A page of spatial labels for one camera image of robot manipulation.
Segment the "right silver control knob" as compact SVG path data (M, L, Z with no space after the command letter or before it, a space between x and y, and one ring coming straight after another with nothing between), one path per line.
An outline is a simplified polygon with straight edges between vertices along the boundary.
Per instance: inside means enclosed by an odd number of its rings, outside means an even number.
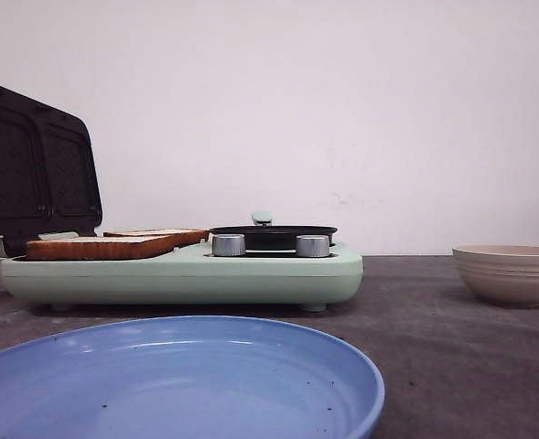
M296 256L301 258L325 258L330 255L328 235L306 234L296 237Z

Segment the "left silver control knob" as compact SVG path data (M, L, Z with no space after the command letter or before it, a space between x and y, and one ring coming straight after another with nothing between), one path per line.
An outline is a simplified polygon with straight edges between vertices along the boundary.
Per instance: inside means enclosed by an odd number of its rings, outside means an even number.
M246 254L245 237L237 233L214 234L211 251L216 257L243 256Z

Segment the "black round frying pan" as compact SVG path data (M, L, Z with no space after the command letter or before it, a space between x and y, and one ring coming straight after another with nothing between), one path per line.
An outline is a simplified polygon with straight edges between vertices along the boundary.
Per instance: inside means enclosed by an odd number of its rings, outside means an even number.
M242 234L245 248L252 251L294 250L296 237L300 235L324 235L333 245L333 234L338 231L332 226L317 225L274 225L268 211L252 213L253 225L221 226L210 229L210 234Z

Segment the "silver control knob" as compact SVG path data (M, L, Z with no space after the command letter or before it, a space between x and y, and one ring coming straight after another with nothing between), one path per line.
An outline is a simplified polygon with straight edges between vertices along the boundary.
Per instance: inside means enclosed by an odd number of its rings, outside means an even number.
M328 235L306 234L296 237L296 256L301 258L325 258L330 255Z
M211 251L216 257L243 256L246 254L245 237L237 233L214 234Z

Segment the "white bread slice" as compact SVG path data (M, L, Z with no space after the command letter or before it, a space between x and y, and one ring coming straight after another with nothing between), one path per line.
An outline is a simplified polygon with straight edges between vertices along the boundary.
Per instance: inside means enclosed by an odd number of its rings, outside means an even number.
M31 261L136 260L170 252L176 246L170 236L77 237L27 243Z
M104 237L160 237L171 236L174 247L183 247L206 241L210 233L202 229L152 229L152 230L127 230L105 231Z

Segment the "beige ribbed bowl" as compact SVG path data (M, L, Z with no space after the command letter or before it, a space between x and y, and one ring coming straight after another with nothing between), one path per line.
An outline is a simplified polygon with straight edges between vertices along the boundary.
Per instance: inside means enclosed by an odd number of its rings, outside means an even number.
M539 305L539 246L483 244L452 249L464 285L500 305Z

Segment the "mint green breakfast maker base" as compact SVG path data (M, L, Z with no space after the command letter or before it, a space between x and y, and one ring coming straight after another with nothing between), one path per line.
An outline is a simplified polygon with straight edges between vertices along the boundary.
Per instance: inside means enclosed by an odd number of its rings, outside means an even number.
M338 242L323 258L295 252L217 257L209 242L129 261L4 260L13 296L51 305L291 304L321 311L353 297L362 257Z

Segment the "blue round plate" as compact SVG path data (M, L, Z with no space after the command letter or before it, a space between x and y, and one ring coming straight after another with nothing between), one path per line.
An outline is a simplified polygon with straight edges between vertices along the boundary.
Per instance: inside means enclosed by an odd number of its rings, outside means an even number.
M375 364L309 327L133 320L0 351L0 438L366 438Z

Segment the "breakfast maker hinged lid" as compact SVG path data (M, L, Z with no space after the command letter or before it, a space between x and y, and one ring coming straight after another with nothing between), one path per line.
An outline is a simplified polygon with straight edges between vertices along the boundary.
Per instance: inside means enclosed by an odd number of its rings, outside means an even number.
M0 86L0 257L25 255L42 235L93 236L101 223L85 123Z

